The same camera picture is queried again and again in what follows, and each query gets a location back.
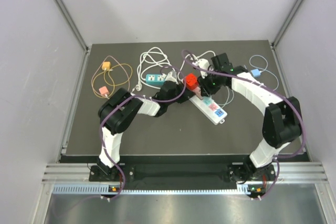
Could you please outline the yellow charger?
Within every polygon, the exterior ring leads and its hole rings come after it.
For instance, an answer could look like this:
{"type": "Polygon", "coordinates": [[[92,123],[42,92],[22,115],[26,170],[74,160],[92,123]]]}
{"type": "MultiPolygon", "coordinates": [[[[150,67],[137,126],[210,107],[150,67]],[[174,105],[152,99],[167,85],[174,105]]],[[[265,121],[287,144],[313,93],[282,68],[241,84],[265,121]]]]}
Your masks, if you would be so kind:
{"type": "Polygon", "coordinates": [[[109,61],[104,61],[104,62],[102,63],[101,69],[102,69],[103,71],[109,71],[109,70],[111,69],[111,62],[109,62],[109,61]]]}

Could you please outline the teal power strip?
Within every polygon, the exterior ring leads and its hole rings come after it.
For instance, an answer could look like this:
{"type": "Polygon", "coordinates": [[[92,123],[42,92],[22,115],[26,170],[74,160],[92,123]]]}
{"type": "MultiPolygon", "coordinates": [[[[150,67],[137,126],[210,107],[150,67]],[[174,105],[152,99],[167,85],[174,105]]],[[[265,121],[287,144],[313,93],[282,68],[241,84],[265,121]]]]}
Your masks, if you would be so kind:
{"type": "Polygon", "coordinates": [[[161,87],[166,79],[166,74],[147,74],[145,83],[151,87],[161,87]]]}

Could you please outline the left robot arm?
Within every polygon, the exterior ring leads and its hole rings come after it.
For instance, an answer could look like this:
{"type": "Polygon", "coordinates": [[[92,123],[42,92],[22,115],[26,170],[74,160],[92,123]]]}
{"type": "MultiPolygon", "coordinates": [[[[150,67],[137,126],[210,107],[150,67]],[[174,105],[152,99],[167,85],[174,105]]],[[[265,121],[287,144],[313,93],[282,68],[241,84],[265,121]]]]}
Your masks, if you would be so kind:
{"type": "Polygon", "coordinates": [[[98,111],[102,149],[97,165],[102,176],[107,180],[117,178],[121,138],[138,114],[160,117],[169,105],[184,103],[194,95],[183,83],[174,81],[165,81],[152,97],[119,89],[98,111]]]}

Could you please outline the mint green charger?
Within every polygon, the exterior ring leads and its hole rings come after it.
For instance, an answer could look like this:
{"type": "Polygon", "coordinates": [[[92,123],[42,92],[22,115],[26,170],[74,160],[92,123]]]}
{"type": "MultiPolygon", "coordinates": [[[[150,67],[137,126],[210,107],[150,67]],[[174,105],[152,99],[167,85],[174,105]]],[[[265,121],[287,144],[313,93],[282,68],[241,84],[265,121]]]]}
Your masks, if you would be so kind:
{"type": "Polygon", "coordinates": [[[211,98],[204,98],[204,103],[206,105],[210,105],[213,102],[213,100],[211,98]]]}

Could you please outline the white power strip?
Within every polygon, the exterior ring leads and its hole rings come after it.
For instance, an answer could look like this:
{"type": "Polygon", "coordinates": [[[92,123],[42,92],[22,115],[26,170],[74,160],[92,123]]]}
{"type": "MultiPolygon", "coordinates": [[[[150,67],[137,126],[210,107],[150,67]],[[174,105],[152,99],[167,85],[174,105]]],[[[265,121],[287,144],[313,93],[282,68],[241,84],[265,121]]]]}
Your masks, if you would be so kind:
{"type": "Polygon", "coordinates": [[[204,103],[204,98],[199,99],[196,95],[189,100],[194,104],[214,125],[223,124],[227,117],[227,112],[218,105],[213,99],[213,102],[210,105],[204,103]]]}

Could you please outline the dusty pink charger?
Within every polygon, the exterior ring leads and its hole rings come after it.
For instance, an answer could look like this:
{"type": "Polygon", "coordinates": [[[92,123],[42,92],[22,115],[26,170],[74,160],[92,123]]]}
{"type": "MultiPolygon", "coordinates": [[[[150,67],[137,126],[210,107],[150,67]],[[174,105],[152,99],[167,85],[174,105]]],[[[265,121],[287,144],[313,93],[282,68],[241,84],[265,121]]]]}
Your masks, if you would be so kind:
{"type": "Polygon", "coordinates": [[[196,96],[199,98],[199,99],[203,99],[202,97],[202,93],[201,93],[201,90],[199,88],[195,89],[194,90],[194,93],[196,94],[196,96]]]}

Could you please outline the red cube plug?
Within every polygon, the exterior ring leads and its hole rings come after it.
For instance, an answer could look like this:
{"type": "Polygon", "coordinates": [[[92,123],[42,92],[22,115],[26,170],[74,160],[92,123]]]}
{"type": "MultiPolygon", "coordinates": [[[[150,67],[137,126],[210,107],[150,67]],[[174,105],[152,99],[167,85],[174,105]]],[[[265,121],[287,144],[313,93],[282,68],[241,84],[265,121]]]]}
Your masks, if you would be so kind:
{"type": "Polygon", "coordinates": [[[198,80],[195,74],[193,73],[189,73],[185,78],[184,81],[186,83],[186,87],[190,90],[190,91],[194,91],[194,90],[198,90],[199,84],[198,84],[198,80]]]}

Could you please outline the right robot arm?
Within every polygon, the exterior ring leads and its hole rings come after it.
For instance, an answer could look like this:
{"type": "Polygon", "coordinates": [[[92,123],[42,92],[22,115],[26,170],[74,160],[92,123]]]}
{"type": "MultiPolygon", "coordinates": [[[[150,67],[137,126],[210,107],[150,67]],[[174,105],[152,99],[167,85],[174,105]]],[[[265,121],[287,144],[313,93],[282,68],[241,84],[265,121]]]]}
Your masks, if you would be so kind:
{"type": "Polygon", "coordinates": [[[252,180],[265,169],[280,151],[304,132],[300,103],[295,97],[286,98],[257,81],[243,66],[233,67],[226,54],[193,63],[201,76],[198,83],[204,96],[214,95],[221,87],[228,87],[251,102],[263,115],[262,140],[244,160],[243,170],[252,180]]]}

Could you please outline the salmon pink charger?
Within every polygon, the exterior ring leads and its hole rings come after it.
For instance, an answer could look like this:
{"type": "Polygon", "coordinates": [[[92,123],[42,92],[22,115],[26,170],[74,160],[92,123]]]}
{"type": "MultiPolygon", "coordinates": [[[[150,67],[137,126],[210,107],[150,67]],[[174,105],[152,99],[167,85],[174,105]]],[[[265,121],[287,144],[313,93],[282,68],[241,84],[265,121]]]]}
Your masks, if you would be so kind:
{"type": "Polygon", "coordinates": [[[109,90],[106,86],[103,86],[103,87],[99,88],[99,93],[103,97],[107,97],[110,94],[110,92],[109,92],[109,90]]]}

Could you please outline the light blue charger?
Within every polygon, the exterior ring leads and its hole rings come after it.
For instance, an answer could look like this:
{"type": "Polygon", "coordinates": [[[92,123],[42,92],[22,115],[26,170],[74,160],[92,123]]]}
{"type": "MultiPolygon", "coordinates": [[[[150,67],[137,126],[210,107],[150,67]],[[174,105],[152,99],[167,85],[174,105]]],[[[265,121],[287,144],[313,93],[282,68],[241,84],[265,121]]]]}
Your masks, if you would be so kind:
{"type": "Polygon", "coordinates": [[[261,76],[261,72],[259,69],[253,69],[250,71],[250,73],[254,78],[259,78],[261,76]]]}

